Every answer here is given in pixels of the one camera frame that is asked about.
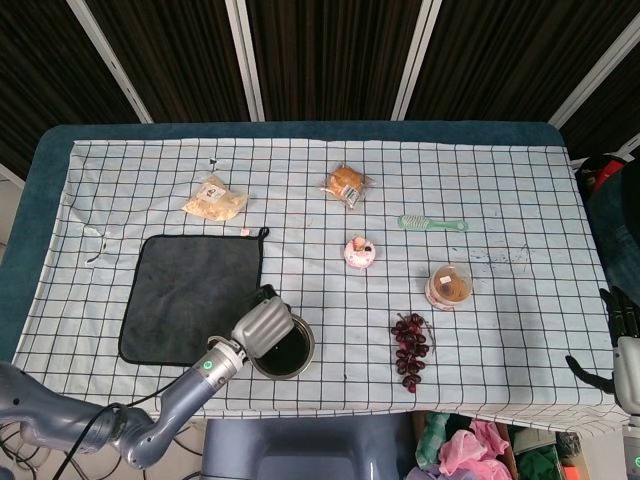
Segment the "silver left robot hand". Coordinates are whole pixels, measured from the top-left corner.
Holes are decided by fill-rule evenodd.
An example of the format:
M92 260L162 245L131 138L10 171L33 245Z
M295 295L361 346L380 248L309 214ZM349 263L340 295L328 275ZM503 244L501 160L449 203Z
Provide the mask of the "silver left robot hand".
M294 328L290 307L266 284L244 297L236 308L231 338L251 358L261 358Z

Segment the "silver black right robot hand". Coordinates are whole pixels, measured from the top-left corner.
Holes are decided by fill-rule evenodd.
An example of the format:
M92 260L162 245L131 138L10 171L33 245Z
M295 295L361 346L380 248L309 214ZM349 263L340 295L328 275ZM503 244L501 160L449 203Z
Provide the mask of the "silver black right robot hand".
M600 289L608 320L613 349L613 373L610 379L588 373L578 361L567 355L565 361L582 382L613 395L616 404L631 416L639 415L639 306L618 287Z

